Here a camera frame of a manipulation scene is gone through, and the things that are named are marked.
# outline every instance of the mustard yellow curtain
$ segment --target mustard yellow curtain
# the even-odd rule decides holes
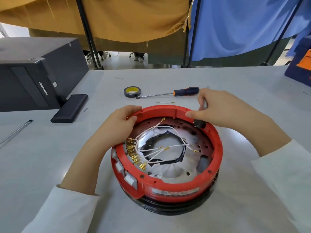
[[[138,43],[179,30],[189,0],[82,0],[94,37]],[[76,0],[0,0],[0,22],[84,34]]]

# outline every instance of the label sticker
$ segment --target label sticker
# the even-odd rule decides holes
[[[199,187],[196,189],[192,189],[192,190],[187,190],[187,191],[164,191],[164,190],[158,190],[155,188],[152,188],[152,192],[154,194],[157,195],[167,195],[167,196],[185,196],[185,195],[189,195],[189,194],[193,194],[195,192],[197,192],[199,190]]]

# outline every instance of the white sleeve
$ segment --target white sleeve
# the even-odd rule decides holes
[[[292,140],[252,165],[288,209],[297,230],[311,232],[311,154]]]
[[[86,233],[99,196],[54,187],[22,233]]]

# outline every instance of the electrical tape roll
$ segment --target electrical tape roll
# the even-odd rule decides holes
[[[140,90],[139,87],[135,87],[135,86],[132,86],[132,87],[127,87],[123,90],[124,92],[124,95],[128,98],[135,98],[135,97],[138,97],[140,96],[140,94],[142,93],[142,91]]]

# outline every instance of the lenovo logo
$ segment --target lenovo logo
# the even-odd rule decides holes
[[[41,83],[41,82],[39,82],[39,84],[40,84],[40,86],[42,87],[42,89],[43,89],[44,93],[48,96],[49,94],[46,92],[46,90],[45,90],[44,86],[42,85],[42,83]]]

